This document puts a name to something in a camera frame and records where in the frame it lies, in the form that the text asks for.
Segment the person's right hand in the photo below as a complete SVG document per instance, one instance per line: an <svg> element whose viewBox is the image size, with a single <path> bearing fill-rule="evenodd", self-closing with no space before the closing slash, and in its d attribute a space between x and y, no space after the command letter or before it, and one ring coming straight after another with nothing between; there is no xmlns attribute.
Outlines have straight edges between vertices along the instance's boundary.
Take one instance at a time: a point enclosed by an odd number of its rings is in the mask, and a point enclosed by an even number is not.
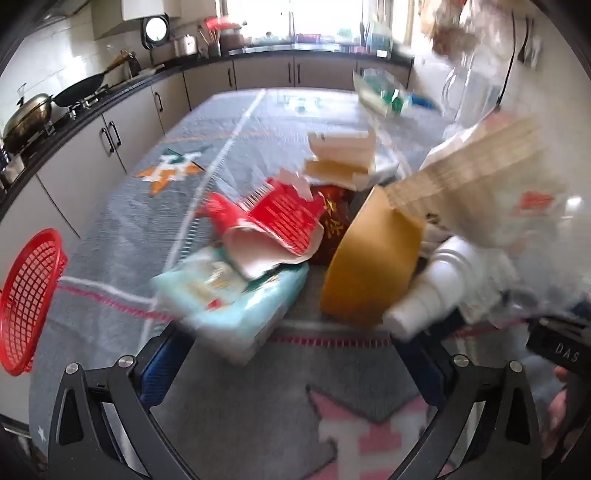
<svg viewBox="0 0 591 480"><path fill-rule="evenodd" d="M565 459L583 431L582 427L571 427L569 431L564 428L567 414L574 409L574 405L581 397L579 385L571 373L562 366L557 366L554 374L563 387L548 408L549 427L542 434L543 459L549 458L560 449L564 451L563 459Z"/></svg>

